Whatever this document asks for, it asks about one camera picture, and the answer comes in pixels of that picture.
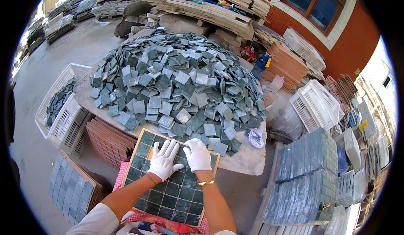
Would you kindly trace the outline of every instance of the yellow tag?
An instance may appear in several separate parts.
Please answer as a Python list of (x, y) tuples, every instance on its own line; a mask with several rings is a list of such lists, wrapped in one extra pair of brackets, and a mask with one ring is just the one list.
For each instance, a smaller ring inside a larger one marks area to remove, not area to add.
[(269, 67), (271, 63), (271, 59), (268, 59), (267, 64), (265, 65), (265, 67)]

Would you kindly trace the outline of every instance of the concrete floor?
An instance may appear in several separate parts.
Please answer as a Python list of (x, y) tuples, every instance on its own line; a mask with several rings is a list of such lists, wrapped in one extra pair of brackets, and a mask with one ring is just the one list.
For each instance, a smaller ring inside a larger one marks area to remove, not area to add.
[[(23, 64), (15, 76), (16, 124), (11, 157), (21, 175), (21, 191), (33, 214), (48, 234), (63, 235), (72, 227), (48, 196), (52, 162), (59, 150), (41, 135), (34, 122), (45, 94), (69, 63), (93, 66), (123, 39), (114, 36), (119, 20), (110, 20), (102, 27), (89, 19), (52, 45), (43, 43)], [(259, 177), (219, 169), (216, 174), (220, 191), (233, 213), (238, 232), (248, 234), (258, 212), (274, 156), (272, 143), (267, 142), (267, 158), (263, 175)], [(102, 162), (88, 141), (76, 161), (89, 170), (106, 177), (112, 185), (118, 171)]]

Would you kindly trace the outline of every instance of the red checkered cloth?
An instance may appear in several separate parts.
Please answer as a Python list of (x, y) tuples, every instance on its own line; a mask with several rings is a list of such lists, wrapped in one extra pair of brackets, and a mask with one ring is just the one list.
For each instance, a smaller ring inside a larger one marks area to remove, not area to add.
[[(129, 166), (129, 162), (121, 162), (121, 167), (119, 169), (118, 177), (116, 178), (114, 190), (120, 189), (122, 187), (122, 183), (124, 181), (126, 170)], [(178, 235), (187, 235), (190, 233), (200, 233), (201, 235), (209, 235), (209, 223), (204, 214), (202, 217), (201, 225), (199, 228), (189, 227), (185, 224), (180, 224), (174, 221), (167, 220), (165, 218), (154, 216), (145, 212), (140, 212), (138, 210), (133, 210), (134, 214), (128, 217), (124, 223), (127, 222), (137, 222), (137, 221), (144, 221), (150, 222), (153, 224), (157, 224), (163, 228), (166, 228), (169, 231), (172, 231)]]

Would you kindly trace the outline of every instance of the person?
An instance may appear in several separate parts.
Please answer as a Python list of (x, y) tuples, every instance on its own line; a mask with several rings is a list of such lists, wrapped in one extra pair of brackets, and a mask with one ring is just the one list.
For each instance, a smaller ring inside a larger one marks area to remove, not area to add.
[[(188, 165), (198, 177), (202, 187), (205, 215), (209, 223), (211, 235), (235, 235), (235, 224), (224, 197), (215, 183), (210, 167), (210, 154), (206, 146), (199, 139), (193, 138), (185, 143), (184, 147)], [(169, 234), (156, 225), (144, 222), (124, 222), (133, 213), (130, 211), (137, 200), (149, 189), (159, 182), (168, 179), (175, 171), (184, 167), (183, 164), (174, 164), (179, 144), (175, 140), (166, 140), (158, 150), (159, 143), (154, 143), (150, 169), (138, 180), (112, 192), (97, 204), (76, 226), (72, 227), (67, 235), (126, 235), (126, 234)]]

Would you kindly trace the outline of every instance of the hand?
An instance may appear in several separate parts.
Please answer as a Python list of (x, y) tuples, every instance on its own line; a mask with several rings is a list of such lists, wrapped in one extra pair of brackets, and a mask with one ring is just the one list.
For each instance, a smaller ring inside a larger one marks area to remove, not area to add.
[(200, 139), (193, 138), (190, 141), (185, 142), (191, 150), (187, 147), (184, 147), (184, 152), (187, 156), (188, 165), (191, 168), (191, 171), (197, 170), (207, 170), (211, 171), (210, 167), (210, 153), (206, 146)]
[(154, 173), (161, 179), (161, 181), (165, 181), (175, 171), (183, 168), (183, 164), (173, 165), (178, 149), (179, 144), (176, 143), (175, 140), (172, 140), (171, 142), (166, 140), (163, 147), (160, 149), (160, 152), (158, 151), (158, 142), (154, 143), (149, 172)]

